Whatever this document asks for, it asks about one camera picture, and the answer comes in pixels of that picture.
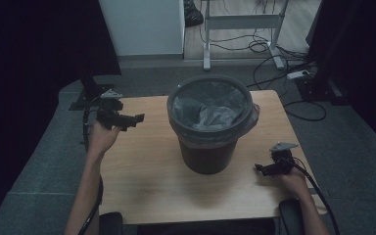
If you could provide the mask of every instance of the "black trash can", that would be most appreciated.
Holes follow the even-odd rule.
[[[238,138],[259,119],[259,106],[253,103],[247,87],[223,75],[182,82],[170,93],[166,105],[184,162],[201,174],[224,170]]]

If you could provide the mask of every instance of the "metal frame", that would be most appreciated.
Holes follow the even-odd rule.
[[[285,18],[286,8],[289,0],[285,0],[282,9],[278,15],[245,15],[245,16],[211,16],[210,15],[210,1],[207,1],[205,27],[206,27],[206,42],[204,43],[204,70],[211,69],[211,53],[210,53],[210,30],[212,29],[244,29],[244,28],[274,28],[274,35],[272,41],[268,41],[267,45],[276,67],[283,70],[283,65],[279,50],[276,48],[277,40],[279,38],[280,29]]]

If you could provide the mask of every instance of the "wrist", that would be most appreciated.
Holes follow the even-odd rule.
[[[99,165],[102,162],[103,157],[105,156],[104,153],[97,153],[89,151],[86,154],[86,163],[92,165]]]
[[[312,200],[312,196],[310,196],[309,189],[307,188],[296,192],[296,196],[303,202],[310,202]]]
[[[313,207],[315,205],[315,201],[309,193],[298,196],[298,199],[301,206]]]

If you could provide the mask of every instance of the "tabletop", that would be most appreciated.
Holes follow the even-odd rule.
[[[273,163],[278,141],[299,144],[274,91],[252,91],[260,106],[258,124],[239,138],[228,167],[197,173],[183,162],[167,117],[167,96],[124,98],[121,114],[145,114],[136,128],[121,132],[102,163],[104,198],[100,214],[121,212],[124,224],[274,217],[289,192],[255,164]],[[311,174],[302,148],[291,150]]]

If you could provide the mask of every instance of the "handheld controller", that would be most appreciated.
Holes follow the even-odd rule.
[[[121,131],[126,131],[127,127],[136,127],[138,122],[142,122],[145,114],[137,116],[124,116],[118,111],[123,109],[123,103],[118,99],[121,95],[109,90],[103,93],[100,98],[100,106],[97,111],[96,119],[100,121],[106,128],[112,129],[112,126],[120,126]]]
[[[291,148],[295,148],[298,145],[289,143],[277,143],[270,149],[271,157],[274,164],[263,166],[261,164],[255,164],[255,167],[260,171],[263,176],[276,175],[276,174],[288,174],[293,166],[289,163],[293,163]]]

